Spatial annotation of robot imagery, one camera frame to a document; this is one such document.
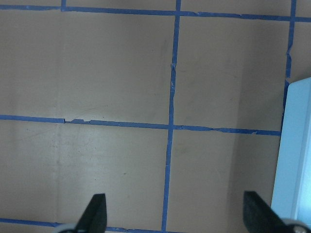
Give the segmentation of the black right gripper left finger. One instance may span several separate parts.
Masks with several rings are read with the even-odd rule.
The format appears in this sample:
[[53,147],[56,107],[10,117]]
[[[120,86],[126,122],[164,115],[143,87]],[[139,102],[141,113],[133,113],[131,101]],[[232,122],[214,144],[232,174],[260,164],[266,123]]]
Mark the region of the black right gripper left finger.
[[74,228],[75,233],[104,233],[107,227],[106,197],[94,194]]

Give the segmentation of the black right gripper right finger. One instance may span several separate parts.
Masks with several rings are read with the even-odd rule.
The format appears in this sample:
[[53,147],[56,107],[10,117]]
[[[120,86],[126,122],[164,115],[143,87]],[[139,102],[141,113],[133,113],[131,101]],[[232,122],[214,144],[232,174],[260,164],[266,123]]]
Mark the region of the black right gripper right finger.
[[243,194],[243,222],[249,233],[294,233],[255,191]]

